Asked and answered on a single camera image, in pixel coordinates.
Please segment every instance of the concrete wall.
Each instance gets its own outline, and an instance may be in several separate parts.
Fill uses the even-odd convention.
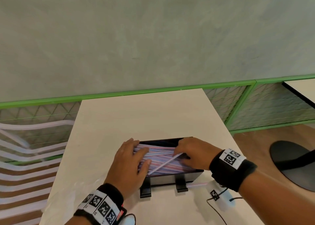
[[[315,74],[315,0],[0,0],[0,101]]]

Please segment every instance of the wire mesh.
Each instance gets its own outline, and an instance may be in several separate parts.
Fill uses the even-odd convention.
[[[225,121],[229,116],[239,98],[243,94],[246,86],[204,89],[220,118]]]
[[[315,109],[281,83],[262,84],[248,96],[228,129],[246,129],[311,119],[315,119]]]
[[[0,110],[0,123],[13,125],[40,124],[60,120],[75,120],[81,102],[46,104],[40,106],[16,107]],[[18,135],[30,144],[31,149],[37,149],[53,144],[67,142],[72,130],[71,125],[43,128],[37,130],[7,130]],[[0,139],[20,146],[12,139],[0,134]],[[17,151],[0,146],[0,150],[11,154],[31,157],[33,154],[21,154]],[[0,157],[0,161],[10,159]]]

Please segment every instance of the black box leg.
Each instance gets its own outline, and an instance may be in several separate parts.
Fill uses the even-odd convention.
[[[177,192],[187,192],[185,176],[183,174],[175,175],[175,184]]]
[[[151,183],[150,178],[146,177],[143,181],[142,186],[140,187],[140,198],[149,198],[151,197]]]

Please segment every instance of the hand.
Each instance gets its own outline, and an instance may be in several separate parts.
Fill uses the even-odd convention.
[[[183,138],[178,142],[174,155],[186,153],[190,159],[181,162],[194,169],[209,170],[210,163],[222,149],[194,137]]]
[[[151,159],[147,159],[138,173],[138,165],[149,151],[149,148],[142,148],[133,154],[134,147],[138,144],[139,140],[131,138],[121,145],[104,181],[115,186],[124,199],[141,187],[151,164]]]

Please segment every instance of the white tabletop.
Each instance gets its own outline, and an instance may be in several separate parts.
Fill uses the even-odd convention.
[[[285,83],[315,103],[315,79],[292,80]]]
[[[156,140],[187,136],[240,152],[202,89],[82,101],[40,225],[64,224],[71,217],[85,196],[103,183],[122,142],[131,137]],[[210,171],[198,178],[199,182],[210,180]],[[151,198],[140,199],[137,192],[124,206],[136,215],[138,225],[223,225],[206,203],[208,198],[205,188],[177,193],[175,186],[166,186],[153,188]],[[228,225],[263,225],[242,199],[234,208],[219,212]]]

